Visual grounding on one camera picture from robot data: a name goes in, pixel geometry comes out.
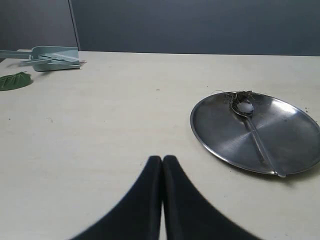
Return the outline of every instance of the stainless steel plate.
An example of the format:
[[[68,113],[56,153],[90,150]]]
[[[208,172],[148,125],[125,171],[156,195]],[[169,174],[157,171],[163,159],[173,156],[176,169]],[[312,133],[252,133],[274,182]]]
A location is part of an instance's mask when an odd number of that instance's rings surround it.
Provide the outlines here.
[[[275,174],[262,159],[245,119],[230,108],[232,92],[211,95],[192,110],[191,128],[216,157],[242,169]],[[287,174],[320,161],[320,127],[302,110],[277,98],[252,93],[252,122],[265,147]]]

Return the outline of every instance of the plastic dustpan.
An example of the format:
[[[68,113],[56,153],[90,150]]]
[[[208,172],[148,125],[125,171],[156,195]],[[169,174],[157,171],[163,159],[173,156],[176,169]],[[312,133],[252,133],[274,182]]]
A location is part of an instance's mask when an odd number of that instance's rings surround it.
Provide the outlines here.
[[[29,59],[21,61],[21,66],[32,66],[37,72],[64,69],[79,69],[77,47],[36,46],[31,51],[0,51],[3,59]]]

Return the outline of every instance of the green leaf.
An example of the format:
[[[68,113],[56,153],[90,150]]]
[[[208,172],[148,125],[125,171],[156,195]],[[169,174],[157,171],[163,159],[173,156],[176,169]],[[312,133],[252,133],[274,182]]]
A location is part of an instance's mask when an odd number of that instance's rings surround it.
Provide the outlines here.
[[[0,77],[0,91],[23,88],[32,83],[31,75],[25,71],[13,75]]]

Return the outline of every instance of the tabletop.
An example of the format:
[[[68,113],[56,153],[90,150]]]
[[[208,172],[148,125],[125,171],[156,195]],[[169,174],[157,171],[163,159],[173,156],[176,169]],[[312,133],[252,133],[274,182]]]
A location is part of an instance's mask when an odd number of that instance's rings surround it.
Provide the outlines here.
[[[320,238],[320,165],[286,178],[238,169],[206,151],[189,120],[209,95],[252,90],[320,121],[320,57],[79,56],[81,69],[52,72],[0,63],[1,76],[33,79],[0,92],[1,240],[70,239],[118,203],[151,155],[176,155],[213,206],[262,239]]]

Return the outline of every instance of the spoon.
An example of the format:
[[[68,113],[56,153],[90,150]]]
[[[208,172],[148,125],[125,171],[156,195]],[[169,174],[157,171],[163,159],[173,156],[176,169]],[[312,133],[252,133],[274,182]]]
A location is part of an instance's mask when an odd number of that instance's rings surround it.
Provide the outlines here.
[[[247,126],[253,135],[254,142],[255,142],[257,148],[259,149],[263,159],[269,163],[269,165],[271,166],[271,168],[273,169],[275,174],[277,174],[281,178],[285,178],[286,173],[279,166],[278,162],[275,161],[275,159],[273,159],[270,156],[270,154],[268,153],[267,149],[265,148],[265,146],[264,146],[264,144],[258,134],[258,131],[257,131],[255,125],[253,124],[253,122],[251,120],[251,117],[255,111],[252,103],[248,99],[245,99],[243,101],[239,101],[237,99],[234,99],[234,97],[232,97],[230,105],[231,105],[231,109],[236,114],[246,118]]]

